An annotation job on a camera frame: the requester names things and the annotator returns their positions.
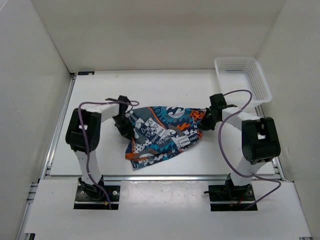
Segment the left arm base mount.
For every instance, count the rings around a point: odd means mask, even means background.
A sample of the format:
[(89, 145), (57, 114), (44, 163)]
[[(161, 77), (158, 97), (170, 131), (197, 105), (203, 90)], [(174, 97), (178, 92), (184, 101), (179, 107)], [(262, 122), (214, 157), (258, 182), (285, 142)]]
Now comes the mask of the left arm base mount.
[(73, 208), (75, 210), (118, 210), (121, 186), (105, 185), (103, 188), (109, 197), (110, 204), (105, 193), (100, 189), (98, 189), (98, 192), (92, 192), (78, 184)]

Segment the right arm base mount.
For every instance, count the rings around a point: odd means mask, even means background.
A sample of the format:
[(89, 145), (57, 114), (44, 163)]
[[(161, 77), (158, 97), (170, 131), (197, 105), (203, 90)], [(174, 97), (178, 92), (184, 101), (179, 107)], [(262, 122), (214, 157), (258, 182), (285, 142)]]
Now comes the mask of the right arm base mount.
[(224, 184), (209, 185), (203, 193), (209, 196), (211, 212), (258, 210), (252, 184), (235, 186), (229, 176)]

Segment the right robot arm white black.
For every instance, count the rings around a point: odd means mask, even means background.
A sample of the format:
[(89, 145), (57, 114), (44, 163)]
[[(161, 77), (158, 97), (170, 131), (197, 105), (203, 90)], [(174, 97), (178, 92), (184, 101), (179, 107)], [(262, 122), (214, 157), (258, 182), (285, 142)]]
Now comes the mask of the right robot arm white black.
[[(244, 108), (249, 103), (242, 108), (227, 104), (222, 93), (214, 94), (209, 99), (210, 107), (206, 109), (199, 128), (203, 131), (214, 130), (216, 124), (220, 123), (218, 145), (222, 157), (231, 168), (224, 193), (230, 200), (236, 200), (248, 189), (258, 170), (281, 153), (275, 121), (271, 117), (258, 117), (245, 112)], [(222, 128), (226, 124), (241, 131), (242, 158), (237, 167), (231, 164), (223, 150)]]

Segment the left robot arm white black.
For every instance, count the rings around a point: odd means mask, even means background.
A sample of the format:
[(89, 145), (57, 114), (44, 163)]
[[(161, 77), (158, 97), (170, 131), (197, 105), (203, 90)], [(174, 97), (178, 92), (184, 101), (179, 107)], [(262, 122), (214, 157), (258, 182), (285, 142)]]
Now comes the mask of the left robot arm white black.
[(76, 155), (82, 176), (78, 179), (83, 191), (94, 201), (103, 200), (111, 205), (110, 194), (104, 185), (104, 177), (99, 170), (96, 149), (100, 143), (102, 123), (112, 119), (123, 138), (132, 140), (134, 126), (126, 113), (138, 106), (136, 100), (120, 95), (117, 99), (104, 101), (84, 101), (75, 108), (65, 135), (65, 142)]

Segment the colourful patterned shorts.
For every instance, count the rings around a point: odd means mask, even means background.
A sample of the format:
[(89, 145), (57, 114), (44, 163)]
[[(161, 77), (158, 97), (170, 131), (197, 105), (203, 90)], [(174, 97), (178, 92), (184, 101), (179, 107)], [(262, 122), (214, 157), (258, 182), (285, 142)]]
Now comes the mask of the colourful patterned shorts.
[(203, 136), (200, 123), (206, 109), (148, 106), (125, 116), (134, 136), (125, 151), (134, 171), (169, 160), (195, 145)]

